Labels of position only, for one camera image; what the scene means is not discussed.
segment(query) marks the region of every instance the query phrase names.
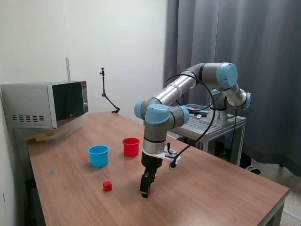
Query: black cable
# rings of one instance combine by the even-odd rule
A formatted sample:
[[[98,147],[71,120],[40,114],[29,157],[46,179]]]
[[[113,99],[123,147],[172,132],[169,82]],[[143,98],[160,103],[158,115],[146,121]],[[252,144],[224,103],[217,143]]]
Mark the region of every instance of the black cable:
[[[235,133],[235,128],[236,128],[236,118],[237,118],[237,109],[235,109],[234,129],[233,129],[233,135],[232,135],[232,140],[231,140],[231,145],[230,145],[230,150],[231,151],[232,151],[232,145],[233,145],[233,140],[234,140],[234,133]]]
[[[220,96],[220,94],[221,94],[221,91],[219,92],[219,94],[217,95],[217,97],[216,97],[216,99],[214,100],[214,101],[216,101],[217,100],[217,98]],[[177,102],[177,104],[179,105],[179,106],[182,106],[182,104],[180,104],[179,103],[179,101],[178,100],[175,100],[176,102]],[[210,104],[209,106],[207,106],[207,107],[205,107],[205,108],[203,108],[203,109],[198,109],[198,110],[194,110],[194,109],[189,109],[189,111],[203,111],[203,110],[205,110],[205,109],[207,109],[207,108],[209,108],[209,107],[211,107],[212,106],[212,104]]]
[[[177,100],[175,100],[175,101],[178,103],[178,105],[182,106],[182,104],[180,104],[179,101],[177,101]]]
[[[220,96],[220,94],[221,94],[221,91],[220,91],[220,93],[217,95],[217,97],[216,97],[216,99],[214,100],[214,102],[217,100],[217,98]],[[198,112],[198,111],[203,111],[203,110],[205,110],[205,109],[207,109],[207,108],[209,108],[209,107],[211,107],[212,106],[212,104],[210,104],[209,106],[207,106],[207,107],[204,107],[203,109],[199,109],[199,110],[195,110],[195,109],[189,109],[189,111],[195,111],[195,112]]]
[[[209,123],[207,129],[203,132],[203,134],[202,134],[201,136],[199,136],[199,138],[196,139],[194,142],[192,142],[191,144],[189,144],[189,145],[187,145],[185,148],[183,148],[183,149],[182,149],[182,150],[174,157],[174,160],[173,160],[172,163],[171,163],[171,166],[172,166],[172,167],[175,167],[175,162],[176,162],[177,158],[178,158],[184,151],[186,151],[186,150],[187,150],[188,148],[190,148],[192,145],[194,145],[195,143],[197,143],[197,142],[198,142],[198,141],[199,141],[199,140],[200,140],[200,139],[208,132],[208,130],[210,129],[210,127],[211,127],[212,124],[213,124],[213,121],[214,121],[214,118],[215,118],[215,109],[216,109],[216,107],[215,107],[215,102],[214,102],[214,97],[213,97],[213,95],[212,95],[212,93],[211,93],[211,90],[208,88],[208,86],[207,86],[206,84],[204,84],[200,79],[196,78],[195,76],[188,75],[188,74],[176,74],[176,75],[171,76],[169,79],[167,79],[166,82],[167,82],[168,80],[170,80],[171,78],[174,78],[174,77],[177,77],[177,76],[181,76],[181,75],[187,76],[187,77],[191,77],[191,78],[195,79],[197,82],[201,83],[201,84],[207,89],[207,91],[209,92],[209,95],[210,95],[210,97],[211,97],[211,100],[212,100],[212,105],[213,105],[213,116],[212,116],[212,119],[211,119],[211,121],[210,121],[210,123]]]

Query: floor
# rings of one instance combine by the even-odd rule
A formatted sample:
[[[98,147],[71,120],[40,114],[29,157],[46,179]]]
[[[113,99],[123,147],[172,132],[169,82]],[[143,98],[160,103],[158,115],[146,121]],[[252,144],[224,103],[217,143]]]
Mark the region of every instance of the floor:
[[[279,167],[276,164],[261,164],[253,161],[252,165],[261,171],[261,176],[290,188],[290,193],[285,200],[284,209],[301,217],[301,177],[294,175],[287,168]],[[301,226],[301,222],[283,213],[280,225]]]

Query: metal rack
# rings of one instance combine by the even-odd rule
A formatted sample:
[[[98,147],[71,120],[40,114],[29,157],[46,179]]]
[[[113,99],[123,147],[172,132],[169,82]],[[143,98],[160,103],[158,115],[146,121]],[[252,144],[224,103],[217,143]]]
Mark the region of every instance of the metal rack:
[[[214,154],[214,141],[218,137],[221,137],[234,129],[235,116],[228,114],[228,123],[223,127],[218,127],[216,125],[212,125],[209,131],[203,136],[201,141],[197,143],[197,148],[203,150],[204,152]],[[196,116],[191,116],[189,121],[181,126],[177,127],[171,132],[178,134],[183,137],[187,137],[189,139],[197,139],[204,130],[208,127],[208,123],[204,122],[202,118],[197,118]],[[236,128],[233,140],[233,148],[231,152],[230,162],[239,165],[241,151],[244,141],[246,127],[246,118],[237,116],[236,119]]]

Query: small red block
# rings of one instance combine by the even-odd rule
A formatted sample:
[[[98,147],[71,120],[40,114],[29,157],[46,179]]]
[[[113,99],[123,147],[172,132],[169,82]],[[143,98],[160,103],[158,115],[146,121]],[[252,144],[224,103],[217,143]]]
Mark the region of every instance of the small red block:
[[[112,183],[108,180],[108,181],[105,181],[103,183],[103,190],[105,192],[109,192],[110,190],[112,190]]]

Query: gray curtain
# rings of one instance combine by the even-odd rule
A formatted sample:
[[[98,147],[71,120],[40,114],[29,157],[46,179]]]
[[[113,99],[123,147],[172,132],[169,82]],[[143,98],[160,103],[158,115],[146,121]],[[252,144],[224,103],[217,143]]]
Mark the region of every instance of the gray curtain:
[[[301,176],[301,1],[170,0],[165,78],[201,62],[233,62],[252,92],[243,152]],[[205,105],[195,87],[179,101]]]

